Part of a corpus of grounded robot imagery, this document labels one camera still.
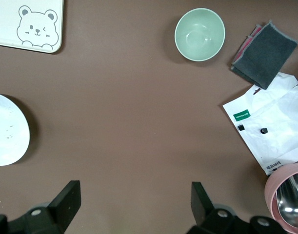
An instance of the white plate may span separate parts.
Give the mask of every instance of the white plate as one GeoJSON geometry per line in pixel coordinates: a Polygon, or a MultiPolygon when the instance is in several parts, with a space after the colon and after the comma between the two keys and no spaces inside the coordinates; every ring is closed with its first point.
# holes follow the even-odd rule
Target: white plate
{"type": "Polygon", "coordinates": [[[62,21],[63,0],[0,0],[0,45],[53,53],[62,21]]]}
{"type": "Polygon", "coordinates": [[[26,152],[30,131],[22,111],[0,95],[0,166],[18,161],[26,152]]]}

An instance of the gray cloth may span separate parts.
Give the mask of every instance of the gray cloth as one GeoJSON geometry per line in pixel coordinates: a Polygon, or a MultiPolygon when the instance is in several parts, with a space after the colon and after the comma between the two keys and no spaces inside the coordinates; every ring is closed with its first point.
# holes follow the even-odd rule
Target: gray cloth
{"type": "Polygon", "coordinates": [[[296,46],[297,41],[269,22],[232,63],[231,70],[250,83],[267,89],[296,46]]]}

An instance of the cartoon bear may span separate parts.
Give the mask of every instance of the cartoon bear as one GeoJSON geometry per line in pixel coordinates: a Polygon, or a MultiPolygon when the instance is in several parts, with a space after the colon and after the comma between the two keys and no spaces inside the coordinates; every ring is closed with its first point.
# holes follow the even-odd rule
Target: cartoon bear
{"type": "Polygon", "coordinates": [[[52,46],[59,40],[55,26],[58,19],[56,12],[53,10],[47,10],[45,13],[32,12],[28,6],[22,6],[19,15],[21,20],[17,35],[22,45],[40,46],[52,50],[52,46]]]}

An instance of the light green bowl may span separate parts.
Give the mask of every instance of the light green bowl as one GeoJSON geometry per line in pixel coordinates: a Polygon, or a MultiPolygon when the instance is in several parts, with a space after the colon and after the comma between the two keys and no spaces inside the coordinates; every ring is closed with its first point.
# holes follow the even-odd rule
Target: light green bowl
{"type": "Polygon", "coordinates": [[[189,60],[205,61],[215,56],[225,41],[225,26],[214,11],[197,8],[187,12],[178,22],[175,43],[189,60]]]}

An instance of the white plastic bag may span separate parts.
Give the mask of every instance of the white plastic bag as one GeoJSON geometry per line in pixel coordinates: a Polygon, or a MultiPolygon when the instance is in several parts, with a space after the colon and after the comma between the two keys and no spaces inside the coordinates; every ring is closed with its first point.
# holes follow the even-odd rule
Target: white plastic bag
{"type": "Polygon", "coordinates": [[[278,73],[267,90],[253,85],[223,107],[267,175],[298,161],[298,81],[294,76],[278,73]]]}

